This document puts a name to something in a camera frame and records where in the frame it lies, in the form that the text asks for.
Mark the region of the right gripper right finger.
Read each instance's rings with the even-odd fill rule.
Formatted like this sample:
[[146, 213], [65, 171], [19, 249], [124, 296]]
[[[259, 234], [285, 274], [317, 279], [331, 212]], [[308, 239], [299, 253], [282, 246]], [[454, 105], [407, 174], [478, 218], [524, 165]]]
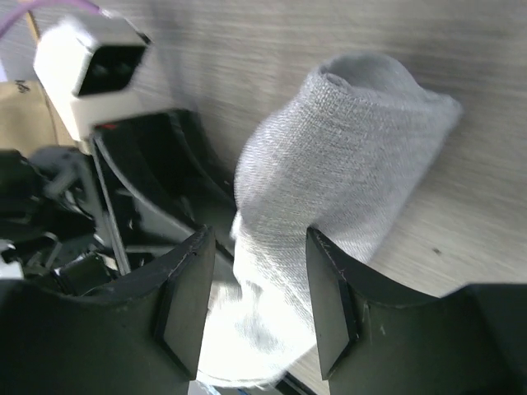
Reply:
[[331, 393], [525, 393], [525, 285], [472, 284], [433, 297], [315, 229], [306, 233], [306, 267]]

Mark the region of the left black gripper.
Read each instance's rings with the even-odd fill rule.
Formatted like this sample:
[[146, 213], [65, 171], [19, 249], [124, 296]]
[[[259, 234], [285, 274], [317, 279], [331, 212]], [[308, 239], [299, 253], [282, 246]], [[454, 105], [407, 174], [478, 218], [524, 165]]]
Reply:
[[118, 295], [134, 269], [207, 226], [214, 279], [235, 281], [230, 177], [185, 109], [106, 121], [92, 154], [1, 151], [1, 294]]

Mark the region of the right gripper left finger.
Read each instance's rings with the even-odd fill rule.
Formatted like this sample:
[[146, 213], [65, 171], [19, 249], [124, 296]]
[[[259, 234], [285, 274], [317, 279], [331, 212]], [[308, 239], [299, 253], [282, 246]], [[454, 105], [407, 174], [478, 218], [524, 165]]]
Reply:
[[196, 378], [215, 263], [203, 227], [88, 296], [1, 283], [4, 394], [185, 394]]

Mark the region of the grey cloth napkin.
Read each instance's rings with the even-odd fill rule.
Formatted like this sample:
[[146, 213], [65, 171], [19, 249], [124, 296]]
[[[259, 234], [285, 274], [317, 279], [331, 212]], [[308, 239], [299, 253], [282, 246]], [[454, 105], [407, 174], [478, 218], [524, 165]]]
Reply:
[[315, 345], [306, 231], [370, 261], [461, 115], [381, 53], [343, 54], [308, 74], [238, 160], [236, 284], [220, 285], [209, 309], [199, 382], [265, 386]]

